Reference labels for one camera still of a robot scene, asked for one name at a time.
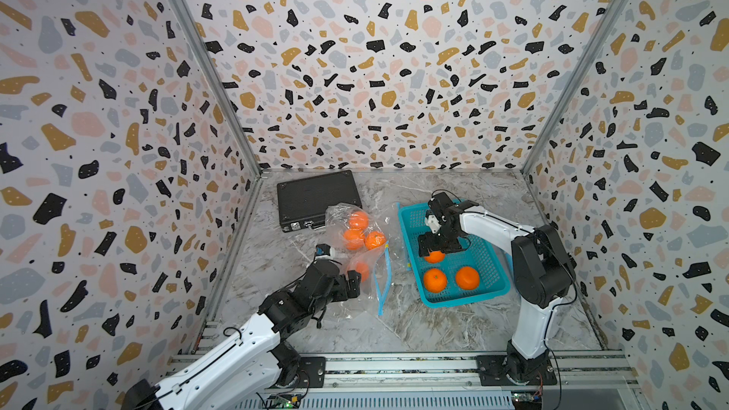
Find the clear zip-top plastic bag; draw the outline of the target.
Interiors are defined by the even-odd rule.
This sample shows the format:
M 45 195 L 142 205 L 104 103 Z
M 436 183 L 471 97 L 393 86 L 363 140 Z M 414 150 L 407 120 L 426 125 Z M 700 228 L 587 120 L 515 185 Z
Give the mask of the clear zip-top plastic bag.
M 332 247 L 335 259 L 344 265 L 345 271 L 355 271 L 354 266 L 358 262 L 368 263 L 370 266 L 370 278 L 362 280 L 358 300 L 362 311 L 378 317 L 384 317 L 387 305 L 394 301 L 396 271 L 406 258 L 398 218 L 400 207 L 400 203 L 395 202 L 365 210 L 341 203 L 331 206 L 326 212 L 326 243 Z M 357 251 L 346 249 L 343 233 L 349 229 L 347 218 L 356 210 L 364 211 L 369 216 L 370 224 L 364 231 L 364 236 L 372 231 L 382 232 L 387 237 L 385 245 L 374 250 L 368 250 L 366 246 Z

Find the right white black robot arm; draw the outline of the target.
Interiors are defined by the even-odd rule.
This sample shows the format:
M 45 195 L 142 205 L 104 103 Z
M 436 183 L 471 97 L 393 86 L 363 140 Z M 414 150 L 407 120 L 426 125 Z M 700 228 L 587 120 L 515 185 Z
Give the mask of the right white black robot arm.
M 464 252 L 463 239 L 478 237 L 510 258 L 521 306 L 518 326 L 507 347 L 507 363 L 518 369 L 548 360 L 548 339 L 558 311 L 576 301 L 574 265 L 554 227 L 532 227 L 489 212 L 448 192 L 432 193 L 418 237 L 421 258 Z

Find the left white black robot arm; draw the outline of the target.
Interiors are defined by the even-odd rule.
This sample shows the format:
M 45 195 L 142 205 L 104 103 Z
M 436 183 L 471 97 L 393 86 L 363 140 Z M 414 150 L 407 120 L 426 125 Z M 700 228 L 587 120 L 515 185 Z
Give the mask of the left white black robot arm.
M 327 305 L 356 299 L 362 275 L 331 259 L 314 260 L 298 279 L 269 294 L 242 326 L 193 364 L 152 385 L 135 383 L 123 409 L 226 409 L 248 396 L 297 380 L 301 356 L 287 343 Z

